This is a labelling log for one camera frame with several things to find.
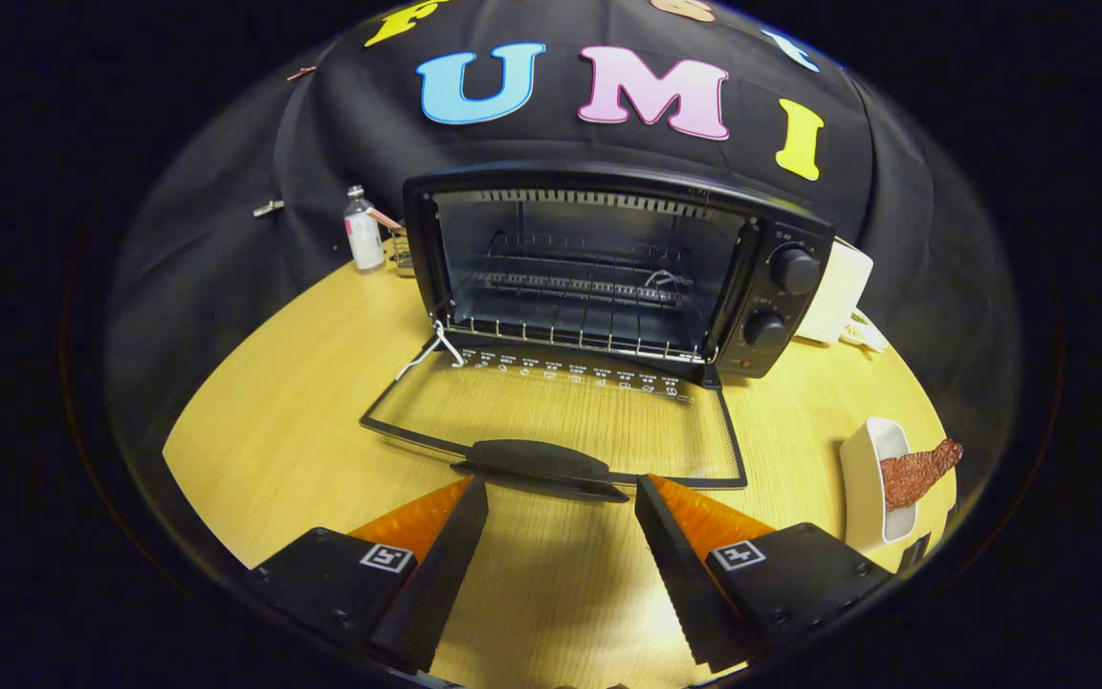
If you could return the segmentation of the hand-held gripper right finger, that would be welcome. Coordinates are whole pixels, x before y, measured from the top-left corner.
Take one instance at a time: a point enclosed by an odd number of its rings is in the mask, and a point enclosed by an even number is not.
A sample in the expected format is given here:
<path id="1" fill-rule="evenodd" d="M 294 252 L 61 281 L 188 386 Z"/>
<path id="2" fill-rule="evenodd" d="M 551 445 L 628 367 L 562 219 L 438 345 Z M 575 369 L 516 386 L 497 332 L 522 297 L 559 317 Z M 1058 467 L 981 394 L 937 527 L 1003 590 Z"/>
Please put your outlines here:
<path id="1" fill-rule="evenodd" d="M 892 583 L 813 523 L 774 528 L 678 481 L 637 481 L 635 515 L 695 663 L 710 671 L 801 649 Z"/>

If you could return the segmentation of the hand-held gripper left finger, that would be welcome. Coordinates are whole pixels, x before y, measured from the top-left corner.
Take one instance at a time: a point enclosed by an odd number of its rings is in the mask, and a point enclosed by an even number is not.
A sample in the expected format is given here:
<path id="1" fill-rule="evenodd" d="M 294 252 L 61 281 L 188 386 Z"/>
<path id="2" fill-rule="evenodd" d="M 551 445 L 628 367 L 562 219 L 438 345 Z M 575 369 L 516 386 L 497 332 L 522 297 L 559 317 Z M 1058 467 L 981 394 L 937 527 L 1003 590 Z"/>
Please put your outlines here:
<path id="1" fill-rule="evenodd" d="M 334 646 L 426 672 L 487 515 L 484 481 L 455 481 L 352 532 L 311 528 L 245 583 Z"/>

